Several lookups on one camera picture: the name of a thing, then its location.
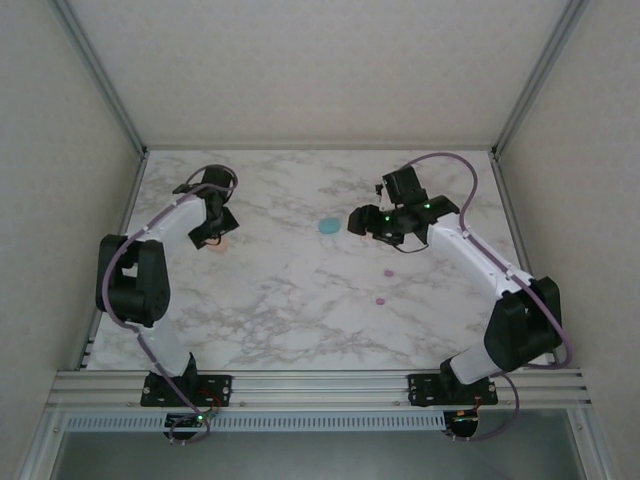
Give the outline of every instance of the aluminum frame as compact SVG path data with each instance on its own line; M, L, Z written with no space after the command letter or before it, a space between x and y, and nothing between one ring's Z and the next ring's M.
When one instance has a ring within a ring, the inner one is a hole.
M138 154L143 155L145 146L138 134L127 109L124 107L118 92L116 91L111 79L107 75L104 67L98 59L95 49L91 45L78 17L67 0L47 0L51 7L51 11L57 17L60 25L67 34L67 38L71 45L78 53L80 60L84 64L89 76L93 80L96 88L102 94L107 107L111 110L114 118L127 136L129 142Z
M531 260L529 259L529 255L527 254L527 249L522 237L522 232L520 230L520 226L518 225L515 211L513 210L513 203L511 202L509 190L507 189L507 184L504 180L502 167L500 166L500 163L496 159L495 155L491 152L489 153L489 161L491 162L493 176L496 180L498 193L500 194L502 209L504 210L505 217L507 218L507 225L509 226L511 238L513 239L513 245L518 257L518 263L520 263L520 268L526 270L529 273L533 273Z
M498 161L518 132L518 128L531 109L588 4L589 0L569 0L567 2L496 140L493 151Z
M238 427L226 431L246 431L246 419L256 418L397 418L390 427L365 427L354 420L345 430L415 430L410 418L431 417L442 409L412 407L408 401L406 375L414 370L388 371L222 371L204 374L234 376L230 406L225 416L245 419ZM423 373L435 373L425 370ZM168 412L189 411L187 408L147 408L139 406L147 372L143 371L76 371L59 372L47 401L35 441L27 456L20 479L50 478L56 458L64 446L63 436L69 425L77 430L73 419L96 416L124 419L120 426L112 425L102 431L131 431L127 419L139 421ZM532 370L523 369L510 374L520 393L522 409L555 409L567 411L571 431L576 441L579 459L587 480L616 478L608 452L602 442L585 381L579 369ZM514 397L508 383L496 379L499 402L485 406L486 410L513 409ZM155 420L155 427L164 428ZM259 431L282 431L282 424L264 421ZM139 431L149 431L147 425Z

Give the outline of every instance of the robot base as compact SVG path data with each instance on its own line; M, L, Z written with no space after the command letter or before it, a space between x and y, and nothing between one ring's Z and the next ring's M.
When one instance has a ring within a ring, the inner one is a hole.
M471 385L456 382L452 388L447 384L449 380L442 373L407 375L409 382L409 403L413 407L446 407L453 408L471 405L497 405L496 387L489 380L483 378Z
M173 377L172 380L196 407L229 406L233 377L231 375L199 375L193 355L189 359L189 365L184 374ZM166 380L155 373L150 373L144 380L140 405L142 407L185 406Z

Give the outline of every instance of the white ceiling panel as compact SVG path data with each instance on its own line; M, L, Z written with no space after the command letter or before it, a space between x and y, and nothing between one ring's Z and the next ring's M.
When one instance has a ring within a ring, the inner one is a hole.
M148 145L489 145L565 0L73 0Z

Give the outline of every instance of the vent grille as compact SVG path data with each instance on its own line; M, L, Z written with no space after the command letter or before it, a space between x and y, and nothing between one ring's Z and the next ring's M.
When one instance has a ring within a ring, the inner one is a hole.
M73 414L67 432L159 432L165 413ZM222 413L211 429L219 432L372 432L444 430L442 412ZM176 431L197 431L177 428Z

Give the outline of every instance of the white wall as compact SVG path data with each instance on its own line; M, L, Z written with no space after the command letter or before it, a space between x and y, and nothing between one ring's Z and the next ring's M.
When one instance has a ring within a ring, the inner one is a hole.
M71 0L151 146L493 144L567 0Z
M640 478L640 2L591 2L503 166L621 478Z
M43 0L0 15L0 476L86 331L136 155Z

